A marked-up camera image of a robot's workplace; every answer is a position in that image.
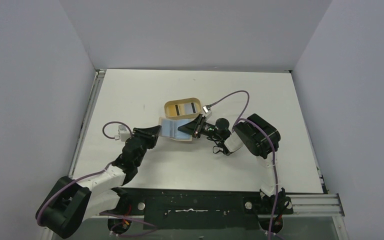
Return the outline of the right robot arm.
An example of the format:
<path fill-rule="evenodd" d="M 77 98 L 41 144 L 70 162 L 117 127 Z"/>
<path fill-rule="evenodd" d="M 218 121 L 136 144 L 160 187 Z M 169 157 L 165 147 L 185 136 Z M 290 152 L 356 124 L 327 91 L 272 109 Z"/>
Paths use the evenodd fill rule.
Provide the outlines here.
<path fill-rule="evenodd" d="M 281 187 L 275 170 L 276 152 L 281 140 L 279 131 L 255 113 L 248 118 L 241 118 L 232 130 L 229 127 L 230 123 L 226 118 L 218 118 L 211 124 L 203 114 L 199 114 L 192 121 L 178 126 L 177 130 L 194 139 L 205 136 L 214 143 L 214 154 L 229 156 L 246 147 L 252 155 L 262 158 L 265 179 L 259 190 L 265 196 L 261 199 L 261 207 L 266 213 L 275 213 L 281 207 L 281 200 L 277 196 Z"/>

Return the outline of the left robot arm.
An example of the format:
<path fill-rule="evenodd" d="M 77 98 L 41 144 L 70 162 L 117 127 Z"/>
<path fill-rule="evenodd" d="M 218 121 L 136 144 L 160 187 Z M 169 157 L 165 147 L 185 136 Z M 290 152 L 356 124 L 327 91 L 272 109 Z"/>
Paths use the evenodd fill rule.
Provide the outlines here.
<path fill-rule="evenodd" d="M 129 217 L 133 205 L 122 186 L 136 176 L 147 150 L 156 146 L 161 129 L 161 125 L 134 128 L 121 154 L 102 170 L 76 179 L 59 178 L 37 210 L 36 223 L 66 239 L 91 217 L 113 217 L 118 222 L 110 233 L 122 236 L 116 228 L 135 221 Z"/>

